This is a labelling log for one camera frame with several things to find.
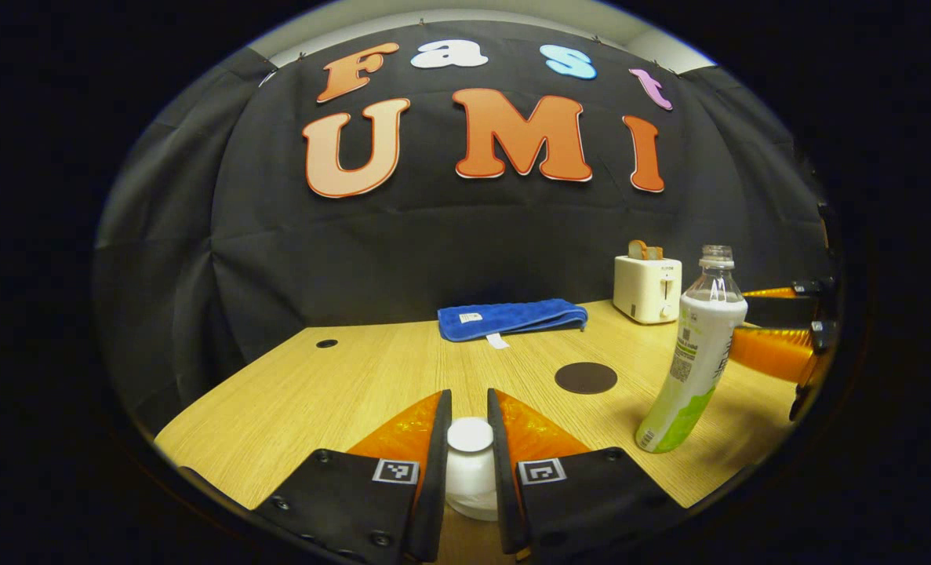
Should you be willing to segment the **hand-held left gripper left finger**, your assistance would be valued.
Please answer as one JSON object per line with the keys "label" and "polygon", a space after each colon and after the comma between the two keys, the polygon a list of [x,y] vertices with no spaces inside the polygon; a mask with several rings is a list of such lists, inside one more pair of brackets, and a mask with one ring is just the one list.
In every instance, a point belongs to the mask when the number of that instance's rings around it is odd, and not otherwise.
{"label": "hand-held left gripper left finger", "polygon": [[452,393],[414,403],[350,450],[315,448],[253,515],[335,564],[432,563],[444,516]]}

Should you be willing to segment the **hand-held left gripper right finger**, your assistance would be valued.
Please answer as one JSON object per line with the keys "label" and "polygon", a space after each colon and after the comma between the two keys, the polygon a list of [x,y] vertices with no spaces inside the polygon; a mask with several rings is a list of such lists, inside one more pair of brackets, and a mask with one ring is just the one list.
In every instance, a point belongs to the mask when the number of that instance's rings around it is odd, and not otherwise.
{"label": "hand-held left gripper right finger", "polygon": [[593,450],[494,388],[487,411],[505,554],[611,556],[684,521],[685,509],[623,448]]}

